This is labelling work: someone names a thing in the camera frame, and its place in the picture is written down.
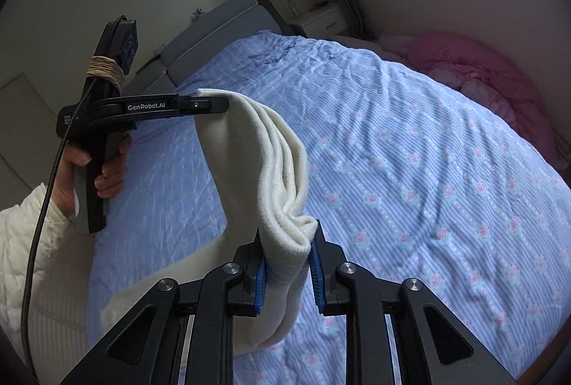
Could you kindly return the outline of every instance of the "pink bedding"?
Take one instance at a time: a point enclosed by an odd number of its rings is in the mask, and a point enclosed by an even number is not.
[[[336,40],[359,48],[355,42]],[[418,37],[382,34],[378,46],[383,51],[376,51],[381,58],[424,73],[503,118],[555,165],[555,140],[539,92],[510,60],[471,39],[444,32]]]

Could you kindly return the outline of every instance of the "gray headboard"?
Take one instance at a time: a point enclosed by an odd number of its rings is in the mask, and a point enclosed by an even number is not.
[[[270,30],[293,35],[269,0],[229,0],[182,31],[127,82],[123,95],[170,93],[232,42]]]

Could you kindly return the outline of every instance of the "metal screw cap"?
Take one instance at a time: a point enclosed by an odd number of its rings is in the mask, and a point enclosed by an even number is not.
[[[342,263],[339,268],[346,274],[354,274],[357,272],[357,266],[353,263]]]
[[[404,283],[409,290],[419,291],[423,288],[423,283],[418,279],[407,279]]]
[[[156,286],[161,291],[169,291],[175,286],[175,281],[172,279],[161,279],[156,283]]]
[[[240,265],[238,263],[227,263],[222,270],[226,274],[236,274],[240,270]]]

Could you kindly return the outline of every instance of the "hand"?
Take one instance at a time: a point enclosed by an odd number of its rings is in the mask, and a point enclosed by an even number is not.
[[[119,143],[119,152],[103,165],[103,174],[95,180],[95,188],[101,198],[113,198],[123,188],[123,177],[127,172],[127,152],[131,145],[131,136],[126,135]],[[72,142],[67,143],[51,193],[52,201],[66,217],[72,216],[75,211],[73,166],[86,166],[89,161],[89,153]]]

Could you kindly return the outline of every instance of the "pink blanket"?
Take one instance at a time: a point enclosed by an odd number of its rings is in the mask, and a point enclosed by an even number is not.
[[[465,37],[431,32],[408,48],[411,65],[485,106],[531,143],[550,164],[557,151],[541,96],[508,59]]]

